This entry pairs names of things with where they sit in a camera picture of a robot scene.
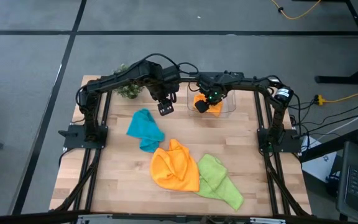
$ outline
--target potted plant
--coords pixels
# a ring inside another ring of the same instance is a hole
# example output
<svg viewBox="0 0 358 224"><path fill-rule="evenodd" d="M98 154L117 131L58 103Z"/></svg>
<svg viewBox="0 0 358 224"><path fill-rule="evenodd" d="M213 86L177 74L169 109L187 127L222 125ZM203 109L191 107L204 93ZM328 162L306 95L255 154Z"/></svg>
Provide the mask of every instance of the potted plant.
<svg viewBox="0 0 358 224"><path fill-rule="evenodd" d="M125 70L128 69L127 65L122 64L120 66L120 68L118 70L116 70L115 72L123 72ZM114 91L124 97L124 98L129 98L129 99L134 99L137 97L137 95L142 92L143 87L140 87L136 84L130 84L130 85L126 85L126 86L121 86L119 88L116 88Z"/></svg>

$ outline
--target black cable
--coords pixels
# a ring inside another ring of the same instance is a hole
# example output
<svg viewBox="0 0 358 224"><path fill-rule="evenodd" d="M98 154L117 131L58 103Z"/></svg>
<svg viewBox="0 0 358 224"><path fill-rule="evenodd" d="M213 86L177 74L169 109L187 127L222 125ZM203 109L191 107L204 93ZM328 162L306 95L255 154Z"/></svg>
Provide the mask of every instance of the black cable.
<svg viewBox="0 0 358 224"><path fill-rule="evenodd" d="M192 63L182 62L182 63L179 63L178 65L179 65L179 66L180 66L180 65L190 65L190 66L192 66L193 68L196 69L195 72L185 72L185 71L183 71L183 70L179 70L179 72L182 72L182 73L184 73L184 74L187 74L187 75L197 75L198 72L199 72L197 66L196 66L196 65L193 65Z"/></svg>
<svg viewBox="0 0 358 224"><path fill-rule="evenodd" d="M308 149L309 149L309 147L310 147L310 134L309 134L309 129L308 129L305 125L303 125L303 124L300 124L300 126L302 126L302 127L304 127L304 128L306 129L306 138L308 138L308 141L307 141L306 145L305 145L305 146L301 146L301 149L302 149L303 147L306 147L306 151L305 151L305 155L306 155L306 153L308 152Z"/></svg>
<svg viewBox="0 0 358 224"><path fill-rule="evenodd" d="M288 106L289 108L292 108L292 109L295 109L295 110L305 110L305 109L308 109L309 107L313 106L314 105L314 101L312 101L311 103L309 103L308 106L304 107L304 108L301 108L300 106L299 107L294 107L294 106Z"/></svg>
<svg viewBox="0 0 358 224"><path fill-rule="evenodd" d="M258 79L255 79L255 81L256 82L259 82L259 81L262 81L262 80L269 80L270 81L270 77L274 77L274 78L276 78L277 80L278 80L278 82L279 83L283 83L283 82L281 82L281 79L280 78L278 78L277 76L275 76L275 75L269 75L269 76L266 76L266 77L263 77L263 78L258 78Z"/></svg>
<svg viewBox="0 0 358 224"><path fill-rule="evenodd" d="M261 155L261 156L264 156L264 154L263 153L261 153L260 151L258 151L259 152L259 154ZM274 153L272 153L271 155L269 155L268 157L269 158L271 158L272 156L274 155Z"/></svg>
<svg viewBox="0 0 358 224"><path fill-rule="evenodd" d="M270 95L274 94L274 89L272 87L267 87L268 90L271 90Z"/></svg>
<svg viewBox="0 0 358 224"><path fill-rule="evenodd" d="M196 89L196 90L192 90L192 89L190 88L190 82L189 82L189 84L187 85L187 87L189 88L190 91L198 91L198 90L200 90L200 88L198 88L198 89Z"/></svg>
<svg viewBox="0 0 358 224"><path fill-rule="evenodd" d="M172 103L176 103L177 102L177 94L176 93L170 93L169 94L169 98L171 99Z"/></svg>
<svg viewBox="0 0 358 224"><path fill-rule="evenodd" d="M323 128L323 127L326 127L326 126L329 126L329 125L331 125L331 124L336 124L336 123L339 123L339 122L341 122L341 121L346 121L346 120L348 120L348 119L352 119L352 118L356 118L356 117L358 117L358 115L351 116L351 117L344 118L344 119L340 119L339 121L333 121L333 122L331 122L331 123L322 125L322 126L320 126L320 127L318 127L318 128L314 128L314 129L310 130L310 132L319 130L319 129L321 129L321 128Z"/></svg>
<svg viewBox="0 0 358 224"><path fill-rule="evenodd" d="M344 113L347 113L347 112L350 112L350 111L356 110L356 109L358 109L358 106L356 106L355 108L352 108L352 109L350 109L350 110L344 111L344 112L342 112L342 113L339 113L339 114L334 114L334 115L331 115L331 116L327 116L327 117L325 117L325 118L323 119L323 121L320 122L320 123L305 122L304 124L309 124L309 123L310 123L310 124L315 124L315 125L322 125L328 118L332 118L332 117L335 117L335 116L339 116L339 115L342 115L342 114L344 114Z"/></svg>
<svg viewBox="0 0 358 224"><path fill-rule="evenodd" d="M75 93L75 103L79 106L80 105L80 102L79 102L79 99L78 99L78 95L80 94L80 91L84 88L85 86L81 86L81 88L79 88L77 90L77 92Z"/></svg>
<svg viewBox="0 0 358 224"><path fill-rule="evenodd" d="M295 116L293 116L292 114L290 114L290 121L292 126L296 126L296 119Z"/></svg>
<svg viewBox="0 0 358 224"><path fill-rule="evenodd" d="M294 96L296 97L296 100L298 100L298 108L301 108L301 101L299 100L299 96L294 93ZM298 110L298 121L301 120L301 110ZM302 134L302 130L301 130L301 122L299 122L299 134Z"/></svg>
<svg viewBox="0 0 358 224"><path fill-rule="evenodd" d="M301 105L303 105L303 104L310 104L310 102L303 102L303 103L301 103Z"/></svg>
<svg viewBox="0 0 358 224"><path fill-rule="evenodd" d="M306 111L306 114L303 116L302 120L299 123L302 123L302 121L306 118L306 116L308 115L310 111L310 106L308 107L308 110Z"/></svg>
<svg viewBox="0 0 358 224"><path fill-rule="evenodd" d="M67 149L65 152L63 152L61 155L60 155L60 157L59 157L59 167L60 167L60 163L61 163L61 161L62 161L62 159L63 159L63 156L66 154L66 153L68 153L68 152L70 152L72 149Z"/></svg>
<svg viewBox="0 0 358 224"><path fill-rule="evenodd" d="M329 134L335 134L335 135L341 137L340 135L338 135L338 134L336 134L336 133L321 134L321 133L309 133L309 132L307 132L308 142L307 142L307 144L306 144L305 146L302 146L302 147L306 147L305 155L308 153L308 149L309 149L309 147L310 147L310 138L309 138L309 137L310 137L310 135L312 135L312 134L320 134L320 135L322 135L322 136L329 135Z"/></svg>
<svg viewBox="0 0 358 224"><path fill-rule="evenodd" d="M75 123L78 123L78 122L81 122L81 121L84 121L85 120L85 118L83 118L83 119L81 119L81 120L78 120L78 121L72 121L71 123L72 124L75 124Z"/></svg>

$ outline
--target clear plastic container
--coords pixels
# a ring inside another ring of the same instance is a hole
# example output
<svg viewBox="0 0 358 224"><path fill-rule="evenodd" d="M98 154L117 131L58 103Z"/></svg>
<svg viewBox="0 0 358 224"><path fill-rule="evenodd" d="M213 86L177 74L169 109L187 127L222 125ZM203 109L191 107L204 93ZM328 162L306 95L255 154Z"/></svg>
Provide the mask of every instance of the clear plastic container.
<svg viewBox="0 0 358 224"><path fill-rule="evenodd" d="M194 106L194 97L200 94L200 92L190 91L187 88L187 108L188 114L194 117L208 117L208 118L227 118L236 109L236 92L234 90L229 91L227 97L222 100L222 110L220 113L213 113L210 111L206 111L205 113L200 113L197 108Z"/></svg>

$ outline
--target yellow cable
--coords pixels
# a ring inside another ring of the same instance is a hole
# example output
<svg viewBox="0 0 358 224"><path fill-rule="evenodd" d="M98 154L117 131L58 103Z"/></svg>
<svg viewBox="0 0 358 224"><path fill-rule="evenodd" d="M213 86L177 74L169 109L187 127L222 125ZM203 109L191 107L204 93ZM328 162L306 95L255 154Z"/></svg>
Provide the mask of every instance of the yellow cable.
<svg viewBox="0 0 358 224"><path fill-rule="evenodd" d="M337 103L337 102L341 102L341 101L350 99L350 98L355 97L355 96L358 96L358 93L350 95L350 96L347 96L347 97L344 97L344 98L341 98L341 99L338 99L338 100L326 100L325 103Z"/></svg>
<svg viewBox="0 0 358 224"><path fill-rule="evenodd" d="M280 6L277 4L277 2L275 2L274 0L271 0L277 7L277 9L280 8ZM281 10L281 13L283 14L283 16L285 16L287 19L291 19L291 20L295 20L295 19L299 19L303 16L305 16L307 13L309 13L312 9L314 9L314 7L316 7L319 3L321 2L321 0L318 0L318 2L316 2L316 4L314 4L314 6L312 6L309 10L307 10L305 13L303 13L300 16L296 16L296 17L289 17L285 14L284 10Z"/></svg>

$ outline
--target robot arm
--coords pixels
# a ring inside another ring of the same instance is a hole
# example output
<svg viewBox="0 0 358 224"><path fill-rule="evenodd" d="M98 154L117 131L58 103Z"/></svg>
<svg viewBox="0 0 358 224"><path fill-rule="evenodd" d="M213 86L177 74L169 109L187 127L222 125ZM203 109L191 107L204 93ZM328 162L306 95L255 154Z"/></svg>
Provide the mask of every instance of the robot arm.
<svg viewBox="0 0 358 224"><path fill-rule="evenodd" d="M81 87L77 92L76 101L85 117L85 141L98 139L98 121L95 114L101 94L129 84L145 86L153 100L159 102L158 110L164 116L173 112L172 103L176 102L175 93L179 90L179 83L195 82L200 93L206 97L206 101L198 101L195 104L200 113L207 111L210 105L222 101L231 90L257 91L263 94L265 100L275 109L266 140L269 144L280 144L285 110L293 96L293 91L289 87L269 78L244 78L241 72L199 72L190 77L181 77L180 72L180 67L176 64L163 69L157 63L142 60L126 71L92 80ZM270 87L278 88L275 96L269 92Z"/></svg>

